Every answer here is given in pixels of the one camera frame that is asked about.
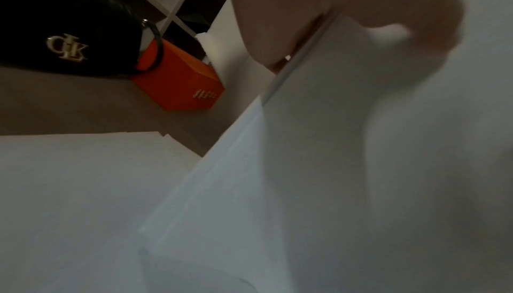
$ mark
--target gold logo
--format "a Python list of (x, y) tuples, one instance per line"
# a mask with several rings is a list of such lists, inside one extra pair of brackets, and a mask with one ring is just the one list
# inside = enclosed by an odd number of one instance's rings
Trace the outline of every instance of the gold logo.
[[(61, 36), (48, 37), (46, 40), (46, 46), (50, 49), (50, 51), (57, 54), (62, 54), (62, 56), (59, 57), (64, 60), (75, 62), (82, 62), (83, 60), (87, 60), (87, 58), (82, 53), (82, 50), (89, 47), (89, 45), (77, 42), (79, 40), (78, 37), (69, 34), (64, 35), (66, 38)], [(56, 40), (61, 40), (63, 43), (60, 49), (55, 48)]]

